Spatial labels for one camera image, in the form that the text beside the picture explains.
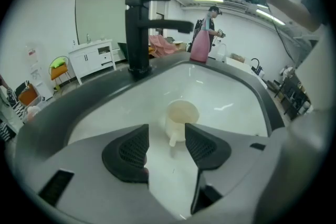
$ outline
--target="white cup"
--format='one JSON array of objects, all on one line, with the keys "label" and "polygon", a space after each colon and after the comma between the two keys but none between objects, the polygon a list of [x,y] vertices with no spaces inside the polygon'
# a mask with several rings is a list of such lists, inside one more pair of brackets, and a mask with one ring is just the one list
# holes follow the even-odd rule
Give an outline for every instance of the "white cup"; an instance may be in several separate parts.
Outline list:
[{"label": "white cup", "polygon": [[172,101],[166,111],[165,132],[170,138],[169,146],[185,141],[184,124],[196,123],[199,118],[198,109],[188,101]]}]

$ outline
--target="pink cloth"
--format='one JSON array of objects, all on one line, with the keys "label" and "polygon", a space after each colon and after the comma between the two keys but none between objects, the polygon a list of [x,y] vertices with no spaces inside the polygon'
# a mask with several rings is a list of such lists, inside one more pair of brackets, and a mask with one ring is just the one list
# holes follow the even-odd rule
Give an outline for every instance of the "pink cloth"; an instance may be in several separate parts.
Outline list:
[{"label": "pink cloth", "polygon": [[152,55],[156,58],[161,58],[177,51],[176,46],[170,44],[162,35],[149,36],[149,42],[151,47],[155,50]]},{"label": "pink cloth", "polygon": [[191,48],[190,59],[198,62],[206,62],[210,50],[209,32],[200,30]]}]

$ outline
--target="cup handle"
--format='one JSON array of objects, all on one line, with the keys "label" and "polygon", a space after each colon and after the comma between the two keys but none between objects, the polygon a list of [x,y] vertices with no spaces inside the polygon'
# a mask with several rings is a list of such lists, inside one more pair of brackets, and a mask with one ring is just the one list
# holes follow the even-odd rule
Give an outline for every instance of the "cup handle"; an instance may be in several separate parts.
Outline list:
[{"label": "cup handle", "polygon": [[176,137],[177,135],[173,133],[169,140],[169,146],[173,147],[176,145]]}]

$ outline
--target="sink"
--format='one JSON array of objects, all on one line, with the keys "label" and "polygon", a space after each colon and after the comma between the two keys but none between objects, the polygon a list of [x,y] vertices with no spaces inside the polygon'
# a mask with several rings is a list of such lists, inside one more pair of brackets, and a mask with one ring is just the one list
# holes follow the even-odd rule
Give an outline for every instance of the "sink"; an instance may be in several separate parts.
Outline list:
[{"label": "sink", "polygon": [[165,110],[174,100],[193,103],[198,124],[267,137],[255,94],[241,82],[202,66],[184,63],[145,81],[95,109],[74,128],[69,144],[121,128],[149,124],[149,191],[177,219],[190,216],[197,167],[184,142],[170,148]]}]

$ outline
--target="small faucet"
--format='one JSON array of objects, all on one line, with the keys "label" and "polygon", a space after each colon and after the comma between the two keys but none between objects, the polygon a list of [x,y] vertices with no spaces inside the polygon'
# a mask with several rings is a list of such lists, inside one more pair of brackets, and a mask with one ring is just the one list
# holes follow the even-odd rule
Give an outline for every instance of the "small faucet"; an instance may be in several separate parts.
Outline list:
[{"label": "small faucet", "polygon": [[170,0],[125,0],[130,8],[125,11],[126,43],[129,71],[141,77],[151,71],[148,54],[148,29],[176,29],[181,33],[190,33],[194,29],[191,22],[181,20],[149,20],[150,1]]}]

